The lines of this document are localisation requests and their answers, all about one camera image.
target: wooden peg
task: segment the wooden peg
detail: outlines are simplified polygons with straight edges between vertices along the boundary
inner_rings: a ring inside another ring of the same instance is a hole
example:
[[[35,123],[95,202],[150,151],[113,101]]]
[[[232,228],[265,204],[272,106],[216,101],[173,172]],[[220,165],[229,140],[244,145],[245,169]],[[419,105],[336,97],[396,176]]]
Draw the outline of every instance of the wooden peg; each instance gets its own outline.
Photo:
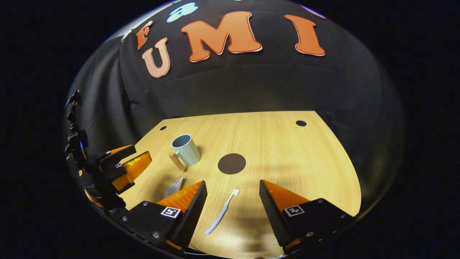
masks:
[[[179,158],[174,152],[169,153],[169,158],[171,158],[172,162],[177,166],[179,170],[183,171],[185,169],[185,166],[180,162]]]

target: wood grain surface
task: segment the wood grain surface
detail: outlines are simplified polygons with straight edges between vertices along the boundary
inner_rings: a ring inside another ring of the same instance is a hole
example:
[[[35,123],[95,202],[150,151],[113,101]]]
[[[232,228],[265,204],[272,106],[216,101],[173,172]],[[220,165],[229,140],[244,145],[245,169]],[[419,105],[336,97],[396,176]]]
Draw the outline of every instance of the wood grain surface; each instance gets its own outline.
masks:
[[[298,126],[296,121],[306,122]],[[180,171],[169,159],[171,142],[190,134],[201,160]],[[143,200],[157,202],[168,187],[184,177],[182,188],[206,181],[207,200],[189,247],[208,254],[238,259],[283,254],[259,197],[261,179],[278,184],[309,200],[325,198],[355,216],[361,190],[355,169],[339,140],[314,111],[247,112],[166,119],[137,144],[152,162],[120,196],[131,209]],[[221,157],[238,153],[246,159],[239,173],[219,171]],[[240,192],[216,229],[214,222],[232,190]]]

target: orange letter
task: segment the orange letter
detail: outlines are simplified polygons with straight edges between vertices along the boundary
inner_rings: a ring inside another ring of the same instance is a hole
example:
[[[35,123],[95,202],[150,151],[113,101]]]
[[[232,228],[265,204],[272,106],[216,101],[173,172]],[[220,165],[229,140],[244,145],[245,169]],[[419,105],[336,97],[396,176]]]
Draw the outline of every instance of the orange letter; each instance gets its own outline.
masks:
[[[254,39],[249,24],[250,12],[229,12],[224,15],[217,29],[211,25],[196,21],[184,26],[180,31],[187,33],[192,55],[191,62],[209,58],[209,51],[204,50],[202,42],[206,43],[217,55],[224,52],[225,42],[230,35],[228,50],[232,53],[254,52],[262,49],[262,44]]]
[[[297,30],[297,36],[299,37],[299,42],[295,45],[297,51],[315,56],[324,56],[325,52],[319,46],[318,37],[314,29],[316,24],[314,22],[290,14],[286,14],[284,17],[293,22]]]
[[[145,36],[149,34],[149,31],[150,31],[149,26],[152,25],[152,23],[153,23],[152,21],[149,21],[146,25],[142,27],[141,30],[139,30],[136,33],[136,36],[138,37],[138,49],[141,49],[142,46],[147,41],[147,38]]]
[[[162,38],[155,44],[155,48],[160,51],[160,57],[161,61],[163,64],[161,64],[161,67],[158,68],[156,67],[155,63],[153,62],[153,57],[152,57],[152,48],[149,48],[142,54],[142,59],[145,61],[145,65],[147,66],[147,70],[149,71],[150,75],[159,78],[164,76],[166,73],[169,71],[170,63],[169,63],[169,55],[168,51],[166,50],[166,41],[167,38]]]

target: white toothbrush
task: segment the white toothbrush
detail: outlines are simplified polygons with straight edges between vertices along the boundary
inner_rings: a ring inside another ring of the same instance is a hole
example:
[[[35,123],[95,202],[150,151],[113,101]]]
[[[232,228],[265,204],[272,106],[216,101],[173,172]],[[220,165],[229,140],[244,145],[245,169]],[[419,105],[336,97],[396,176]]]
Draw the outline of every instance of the white toothbrush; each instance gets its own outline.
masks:
[[[230,198],[227,200],[227,202],[224,204],[224,208],[222,209],[222,211],[220,212],[219,216],[217,217],[217,219],[214,221],[214,223],[209,227],[209,229],[207,229],[204,233],[206,235],[209,235],[217,226],[217,224],[219,224],[220,220],[222,219],[222,217],[224,216],[225,212],[227,211],[228,207],[229,207],[229,202],[231,200],[231,197],[233,197],[234,195],[237,196],[238,193],[240,192],[240,190],[238,189],[233,189],[233,192],[231,193],[230,195]]]

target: small black dot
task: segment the small black dot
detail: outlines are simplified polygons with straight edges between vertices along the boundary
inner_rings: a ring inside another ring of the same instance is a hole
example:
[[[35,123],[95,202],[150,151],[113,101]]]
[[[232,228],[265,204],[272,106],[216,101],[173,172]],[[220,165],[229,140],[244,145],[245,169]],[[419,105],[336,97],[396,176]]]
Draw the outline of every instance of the small black dot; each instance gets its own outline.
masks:
[[[303,121],[303,120],[298,120],[298,121],[296,121],[295,123],[296,123],[297,125],[299,125],[299,126],[302,126],[302,127],[304,127],[304,126],[307,125],[307,123],[306,123],[305,121]]]

